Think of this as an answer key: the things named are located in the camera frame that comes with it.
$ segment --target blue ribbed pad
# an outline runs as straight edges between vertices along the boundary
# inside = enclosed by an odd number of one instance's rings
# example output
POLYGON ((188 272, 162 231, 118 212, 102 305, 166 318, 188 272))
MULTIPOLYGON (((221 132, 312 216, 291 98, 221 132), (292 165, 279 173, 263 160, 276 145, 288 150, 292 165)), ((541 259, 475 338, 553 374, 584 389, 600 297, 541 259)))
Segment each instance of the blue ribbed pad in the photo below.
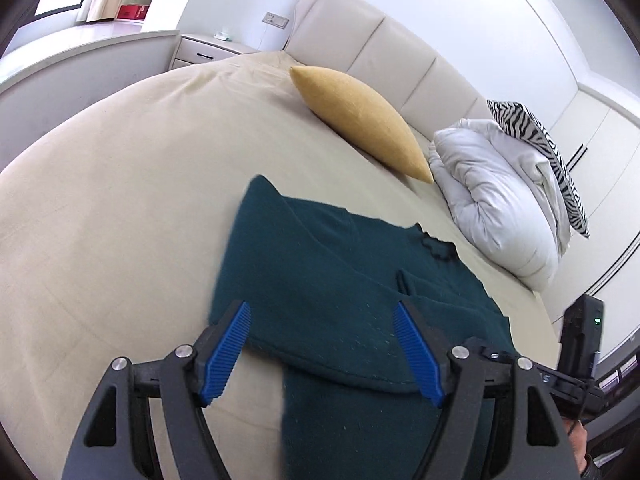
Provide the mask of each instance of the blue ribbed pad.
POLYGON ((437 408, 441 407, 445 394, 440 385, 440 369, 413 319, 401 303, 394 310, 394 330, 420 393, 437 408))
POLYGON ((200 400, 205 406, 209 406, 213 399, 222 395, 231 370, 249 335, 250 326, 251 309, 247 303, 243 303, 207 361, 204 385, 200 390, 200 400))

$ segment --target silver screw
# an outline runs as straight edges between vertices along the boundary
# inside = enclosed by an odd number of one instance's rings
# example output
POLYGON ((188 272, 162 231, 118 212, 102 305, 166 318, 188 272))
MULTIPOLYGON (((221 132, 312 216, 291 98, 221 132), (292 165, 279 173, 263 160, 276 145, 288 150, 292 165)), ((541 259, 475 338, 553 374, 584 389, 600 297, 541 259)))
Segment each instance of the silver screw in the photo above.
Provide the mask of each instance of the silver screw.
POLYGON ((454 346, 451 349, 451 354, 456 359, 466 359, 469 357, 469 350, 464 346, 454 346))
POLYGON ((180 345, 175 349, 175 354, 178 357, 189 357, 193 354, 193 346, 191 345, 180 345))
POLYGON ((124 357, 118 357, 117 359, 114 359, 113 362, 111 363, 111 368, 113 368, 114 370, 122 370, 123 368, 127 367, 127 360, 124 357))
POLYGON ((518 366, 523 370, 531 370, 533 368, 533 363, 531 359, 527 357, 518 357, 518 366))

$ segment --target nightstand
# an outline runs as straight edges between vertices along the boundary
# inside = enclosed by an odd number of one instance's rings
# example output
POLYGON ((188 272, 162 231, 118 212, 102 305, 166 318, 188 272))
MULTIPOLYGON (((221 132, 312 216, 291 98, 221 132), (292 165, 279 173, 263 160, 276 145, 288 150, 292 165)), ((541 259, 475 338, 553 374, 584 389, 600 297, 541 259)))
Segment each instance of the nightstand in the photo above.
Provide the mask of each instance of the nightstand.
POLYGON ((178 49, 175 51, 170 70, 254 52, 259 51, 241 43, 217 40, 216 38, 199 34, 183 34, 178 49))

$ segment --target yellow pillow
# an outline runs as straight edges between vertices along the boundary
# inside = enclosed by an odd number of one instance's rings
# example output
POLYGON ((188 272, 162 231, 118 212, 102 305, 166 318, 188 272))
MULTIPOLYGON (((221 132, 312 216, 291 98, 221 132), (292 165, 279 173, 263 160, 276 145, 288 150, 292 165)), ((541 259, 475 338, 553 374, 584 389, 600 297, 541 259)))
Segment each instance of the yellow pillow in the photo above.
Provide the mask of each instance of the yellow pillow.
POLYGON ((433 183, 409 126, 373 88, 319 66, 293 66, 289 73, 306 105, 338 134, 390 168, 433 183))

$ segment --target beige bed sheet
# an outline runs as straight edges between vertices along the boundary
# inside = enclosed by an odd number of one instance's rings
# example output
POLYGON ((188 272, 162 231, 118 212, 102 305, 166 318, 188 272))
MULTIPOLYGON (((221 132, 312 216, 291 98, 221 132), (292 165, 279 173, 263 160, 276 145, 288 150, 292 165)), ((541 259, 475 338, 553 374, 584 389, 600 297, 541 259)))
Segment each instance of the beige bed sheet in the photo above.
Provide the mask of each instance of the beige bed sheet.
MULTIPOLYGON (((473 248, 436 185, 396 176, 306 108, 283 52, 155 76, 98 102, 0 173, 0 420, 40 480, 58 479, 110 361, 194 341, 236 208, 261 173, 284 195, 343 206, 455 242, 511 321, 523 354, 553 365, 540 298, 473 248)), ((282 370, 243 352, 206 410, 236 480, 280 478, 282 370)), ((165 478, 177 478, 159 402, 165 478)))

